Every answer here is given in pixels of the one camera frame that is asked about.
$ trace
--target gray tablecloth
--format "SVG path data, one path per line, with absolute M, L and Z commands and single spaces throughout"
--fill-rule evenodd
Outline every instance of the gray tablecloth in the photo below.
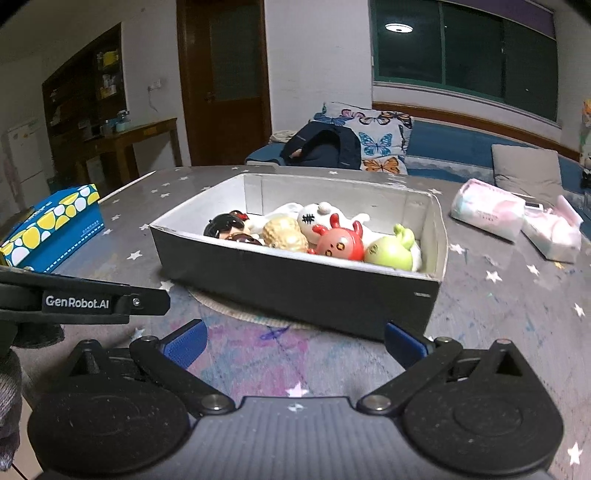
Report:
M 146 225 L 200 191 L 247 171 L 391 183 L 436 194 L 449 243 L 459 247 L 449 252 L 426 334 L 451 336 L 467 348 L 488 348 L 496 338 L 512 339 L 564 418 L 564 441 L 551 472 L 559 479 L 591 478 L 587 452 L 580 465 L 572 466 L 567 453 L 575 442 L 591 452 L 590 244 L 584 242 L 576 265 L 546 261 L 524 235 L 510 244 L 451 219 L 448 213 L 459 184 L 441 180 L 320 168 L 183 167 L 157 171 L 129 185 L 101 204 L 105 230 L 56 273 L 170 288 L 172 307 L 164 317 L 133 317 L 125 326 L 67 326 L 61 344 L 18 351 L 30 399 L 45 389 L 81 339 L 96 338 L 104 346 L 126 345 L 137 327 L 146 335 L 163 336 L 195 317 L 206 322 L 209 344 L 190 370 L 236 401 L 244 395 L 286 395 L 298 383 L 308 395 L 347 395 L 356 401 L 402 371 L 378 343 L 332 332 L 277 330 L 241 322 L 204 307 L 161 275 Z M 530 271 L 532 265 L 538 273 Z M 502 280 L 487 280 L 494 272 Z M 579 315 L 575 305 L 586 316 Z

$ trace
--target butterfly print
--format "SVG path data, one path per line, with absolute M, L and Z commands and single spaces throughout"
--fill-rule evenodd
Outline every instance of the butterfly print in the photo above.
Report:
M 372 122 L 377 122 L 380 125 L 388 125 L 392 118 L 394 118 L 394 114 L 392 112 L 381 112 L 378 116 L 363 115 L 363 117 L 359 118 L 359 123 L 369 125 Z
M 400 132 L 400 138 L 402 139 L 402 151 L 406 152 L 407 149 L 407 139 L 404 136 L 404 127 L 402 125 L 398 126 L 398 130 Z
M 352 120 L 353 118 L 362 117 L 363 114 L 361 112 L 353 112 L 353 110 L 345 108 L 345 109 L 341 110 L 340 116 L 345 117 L 345 118 L 349 118 Z
M 399 120 L 402 122 L 402 124 L 412 130 L 413 129 L 413 118 L 407 114 L 407 113 L 400 113 L 400 112 L 387 112 L 387 113 L 391 113 L 393 117 L 396 118 L 396 120 Z
M 400 174 L 399 162 L 396 157 L 376 158 L 374 160 L 363 160 L 366 171 L 383 171 L 387 173 Z
M 389 149 L 392 146 L 392 134 L 386 134 L 376 142 L 368 134 L 359 132 L 359 139 L 365 147 L 363 151 L 368 157 L 374 157 L 376 154 L 380 157 L 386 157 L 392 154 L 392 151 Z
M 326 105 L 322 106 L 322 112 L 318 112 L 314 114 L 314 120 L 317 122 L 322 122 L 324 124 L 336 125 L 337 127 L 345 126 L 345 122 L 352 120 L 353 117 L 346 117 L 346 116 L 326 116 Z

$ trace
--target plush toy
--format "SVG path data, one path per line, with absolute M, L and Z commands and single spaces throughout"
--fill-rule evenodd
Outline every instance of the plush toy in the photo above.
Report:
M 244 223 L 250 229 L 251 233 L 262 233 L 263 228 L 269 220 L 272 220 L 281 216 L 288 216 L 293 219 L 297 218 L 298 213 L 302 210 L 303 206 L 299 203 L 286 203 L 281 205 L 278 209 L 273 210 L 267 215 L 249 215 L 249 219 Z

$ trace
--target butterfly pillow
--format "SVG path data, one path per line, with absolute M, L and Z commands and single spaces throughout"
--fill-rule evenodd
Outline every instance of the butterfly pillow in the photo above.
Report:
M 413 119 L 410 115 L 363 109 L 338 102 L 325 104 L 323 111 L 327 118 L 350 119 L 343 125 L 353 130 L 359 137 L 364 165 L 369 160 L 387 158 L 389 161 L 378 162 L 380 168 L 390 166 L 382 171 L 391 171 L 390 168 L 392 168 L 405 173 L 404 157 L 413 131 Z M 392 167 L 394 160 L 398 164 L 396 168 Z M 372 171 L 379 170 L 378 165 L 372 163 Z

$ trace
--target wooden table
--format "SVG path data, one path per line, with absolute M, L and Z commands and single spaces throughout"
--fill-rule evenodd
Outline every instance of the wooden table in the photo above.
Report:
M 140 125 L 138 127 L 116 133 L 112 137 L 102 137 L 86 142 L 86 148 L 76 161 L 76 176 L 80 184 L 90 182 L 87 160 L 102 154 L 115 153 L 116 164 L 121 185 L 126 185 L 139 177 L 135 162 L 134 144 L 157 135 L 168 133 L 173 148 L 174 165 L 183 166 L 181 151 L 178 144 L 177 119 L 170 118 L 160 122 Z

